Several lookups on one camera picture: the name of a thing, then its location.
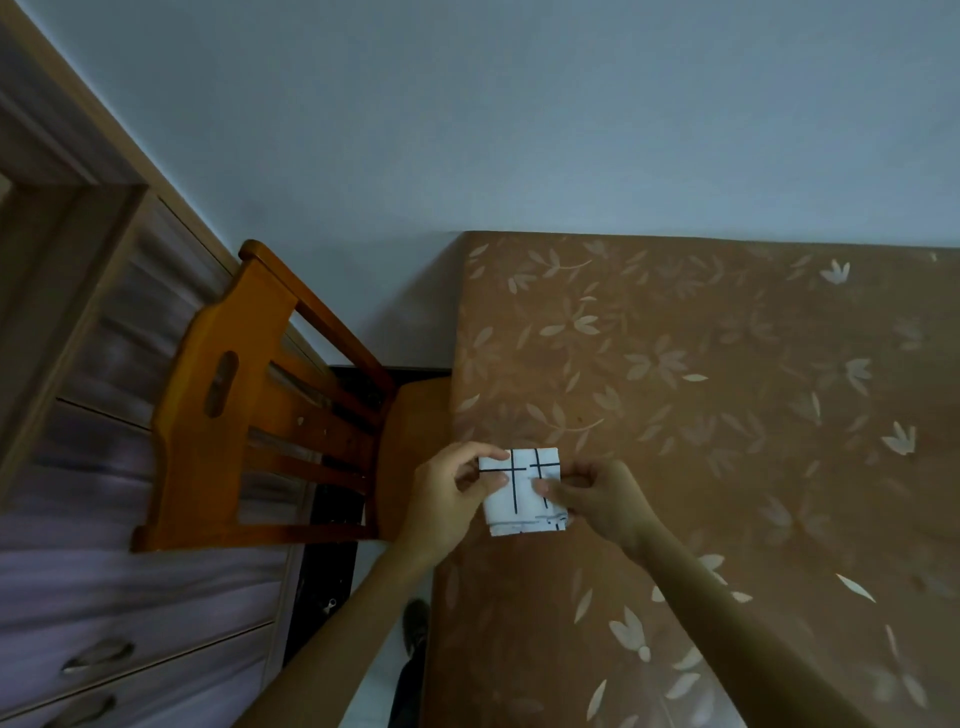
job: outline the table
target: table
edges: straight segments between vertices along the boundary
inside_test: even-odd
[[[960,721],[960,252],[464,244],[458,439],[624,459],[743,609],[878,725]],[[650,577],[585,523],[494,539],[481,515],[433,611],[428,728],[741,724]]]

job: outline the leg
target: leg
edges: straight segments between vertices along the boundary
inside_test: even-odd
[[[387,728],[417,728],[420,725],[420,696],[423,693],[423,668],[426,663],[426,642],[414,650],[413,657],[400,671],[390,709]]]
[[[415,599],[403,610],[403,643],[410,660],[396,682],[394,706],[388,728],[417,728],[420,725],[420,696],[423,693],[423,669],[426,664],[426,635],[430,624],[430,606]]]

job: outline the shoe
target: shoe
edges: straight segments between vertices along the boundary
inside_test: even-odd
[[[430,605],[422,599],[413,599],[403,610],[403,646],[407,648],[407,657],[426,642],[427,629],[430,627]]]

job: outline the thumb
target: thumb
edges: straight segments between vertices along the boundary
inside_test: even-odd
[[[534,493],[538,496],[545,497],[557,505],[572,508],[575,511],[582,510],[582,506],[588,497],[587,488],[577,488],[561,480],[534,478],[531,485],[533,485]]]
[[[477,508],[480,503],[507,484],[506,473],[481,473],[476,482],[464,491],[464,496]]]

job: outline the folded paper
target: folded paper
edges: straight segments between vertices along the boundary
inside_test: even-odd
[[[480,458],[480,472],[505,473],[507,486],[483,504],[492,536],[566,530],[566,509],[534,493],[533,478],[560,478],[556,448],[513,449],[508,460]]]

